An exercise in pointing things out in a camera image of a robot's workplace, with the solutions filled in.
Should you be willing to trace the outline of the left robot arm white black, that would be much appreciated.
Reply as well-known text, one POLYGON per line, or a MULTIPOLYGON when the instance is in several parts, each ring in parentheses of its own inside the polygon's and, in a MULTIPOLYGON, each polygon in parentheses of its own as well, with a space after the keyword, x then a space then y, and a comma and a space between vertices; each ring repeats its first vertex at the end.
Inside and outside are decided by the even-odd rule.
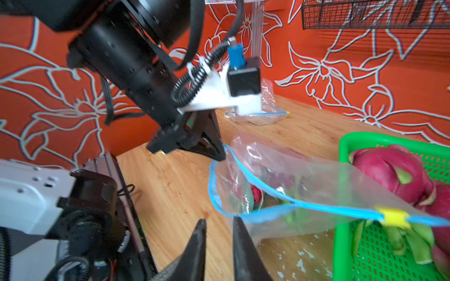
MULTIPOLYGON (((214 107, 186 107, 214 73, 240 29, 245 4, 225 39, 192 72, 175 71, 195 57, 203 1, 2 1, 1 13, 36 16, 55 31, 82 32, 69 45, 67 65, 100 76, 105 123, 149 116, 159 131, 148 150, 226 157, 214 107)), ((12 278, 10 232, 68 243, 47 281, 149 281, 157 270, 115 160, 108 173, 1 162, 1 279, 12 278)))

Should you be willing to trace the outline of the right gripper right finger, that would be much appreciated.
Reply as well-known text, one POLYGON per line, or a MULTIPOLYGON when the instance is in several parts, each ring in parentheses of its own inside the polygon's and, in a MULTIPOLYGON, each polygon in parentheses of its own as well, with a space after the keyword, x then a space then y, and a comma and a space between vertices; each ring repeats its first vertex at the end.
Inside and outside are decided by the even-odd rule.
POLYGON ((235 281, 273 280, 240 217, 233 218, 233 266, 235 281))

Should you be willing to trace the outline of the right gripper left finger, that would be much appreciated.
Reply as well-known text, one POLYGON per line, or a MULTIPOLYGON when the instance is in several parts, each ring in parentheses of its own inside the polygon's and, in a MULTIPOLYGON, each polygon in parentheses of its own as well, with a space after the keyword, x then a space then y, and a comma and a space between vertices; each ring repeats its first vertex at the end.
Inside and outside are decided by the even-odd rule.
POLYGON ((200 219, 184 252, 151 281, 203 281, 206 264, 206 220, 200 219))

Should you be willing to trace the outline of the clear zip bag blue seal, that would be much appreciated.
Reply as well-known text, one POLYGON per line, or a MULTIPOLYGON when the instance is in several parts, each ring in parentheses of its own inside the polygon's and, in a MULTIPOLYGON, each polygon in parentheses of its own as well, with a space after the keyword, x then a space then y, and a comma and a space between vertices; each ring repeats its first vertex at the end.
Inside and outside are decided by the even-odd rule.
POLYGON ((233 122, 249 122, 258 126, 272 125, 287 118, 291 113, 276 106, 273 83, 265 78, 261 80, 261 111, 248 115, 239 115, 234 108, 228 109, 224 116, 233 122))

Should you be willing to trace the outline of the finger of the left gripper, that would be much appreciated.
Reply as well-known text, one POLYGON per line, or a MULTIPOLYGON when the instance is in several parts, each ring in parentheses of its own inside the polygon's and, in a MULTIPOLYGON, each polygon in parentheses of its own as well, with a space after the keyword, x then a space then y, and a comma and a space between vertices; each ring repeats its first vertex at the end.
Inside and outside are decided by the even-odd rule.
POLYGON ((199 111, 200 139, 198 153, 221 162, 226 159, 215 110, 199 111))

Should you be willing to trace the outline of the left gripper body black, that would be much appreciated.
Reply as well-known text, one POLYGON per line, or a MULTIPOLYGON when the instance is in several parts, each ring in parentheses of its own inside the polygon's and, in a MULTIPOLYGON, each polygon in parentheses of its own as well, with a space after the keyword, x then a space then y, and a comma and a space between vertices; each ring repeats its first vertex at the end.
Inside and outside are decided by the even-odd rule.
POLYGON ((187 112, 179 116, 175 122, 160 128, 146 145, 151 153, 170 153, 174 150, 188 152, 206 152, 209 144, 204 137, 209 122, 209 111, 187 112))

